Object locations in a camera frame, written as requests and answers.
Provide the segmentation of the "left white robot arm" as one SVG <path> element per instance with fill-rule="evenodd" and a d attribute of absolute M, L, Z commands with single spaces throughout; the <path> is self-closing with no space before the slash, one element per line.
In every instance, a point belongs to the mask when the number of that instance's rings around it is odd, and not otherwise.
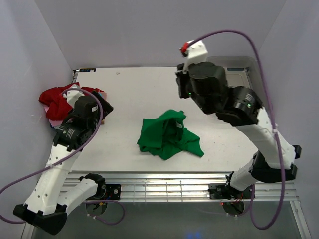
<path fill-rule="evenodd" d="M 71 89 L 74 103 L 53 139 L 46 170 L 27 200 L 16 205 L 13 214 L 51 235 L 64 227 L 68 215 L 87 199 L 105 195 L 105 179 L 94 173 L 64 194 L 60 191 L 77 158 L 97 133 L 102 120 L 113 107 L 96 91 Z"/>

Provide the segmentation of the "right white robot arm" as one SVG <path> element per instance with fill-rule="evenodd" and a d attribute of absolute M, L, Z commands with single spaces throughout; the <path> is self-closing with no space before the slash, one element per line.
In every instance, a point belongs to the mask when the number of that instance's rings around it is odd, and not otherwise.
<path fill-rule="evenodd" d="M 218 120 L 245 134 L 258 149 L 245 166 L 226 177 L 225 184 L 209 190 L 213 198 L 232 200 L 257 181 L 280 182 L 282 171 L 285 180 L 295 179 L 294 160 L 302 149 L 290 145 L 272 129 L 262 101 L 251 88 L 229 86 L 225 69 L 212 62 L 191 64 L 186 71 L 179 64 L 175 74 L 180 98 L 192 98 L 206 115 L 216 114 Z"/>

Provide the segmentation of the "green t shirt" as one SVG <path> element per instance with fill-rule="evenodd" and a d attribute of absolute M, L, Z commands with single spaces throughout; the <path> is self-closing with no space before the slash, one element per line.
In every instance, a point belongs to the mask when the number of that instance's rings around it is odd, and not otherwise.
<path fill-rule="evenodd" d="M 202 157 L 200 137 L 185 128 L 183 111 L 167 110 L 158 118 L 143 119 L 140 137 L 137 141 L 141 152 L 148 152 L 168 160 L 186 151 Z"/>

